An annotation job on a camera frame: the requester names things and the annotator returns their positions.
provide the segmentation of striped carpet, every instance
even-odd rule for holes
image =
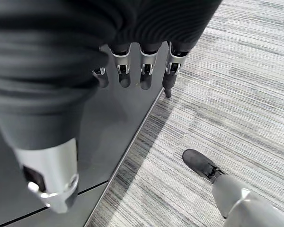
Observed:
[[[225,0],[160,98],[93,227],[222,227],[194,148],[284,211],[284,0]]]

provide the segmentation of dark gray wall panel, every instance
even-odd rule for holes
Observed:
[[[79,195],[76,203],[67,214],[55,214],[47,209],[7,227],[82,227],[106,185],[105,183]]]
[[[149,90],[140,88],[138,44],[132,45],[131,78],[120,86],[110,55],[109,86],[85,106],[79,138],[80,191],[107,181],[162,87],[167,44],[163,44]],[[14,154],[0,135],[0,224],[44,207],[26,188]]]

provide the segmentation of black shoe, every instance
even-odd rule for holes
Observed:
[[[211,183],[214,183],[218,176],[225,174],[212,160],[196,150],[184,151],[182,158],[189,168]]]

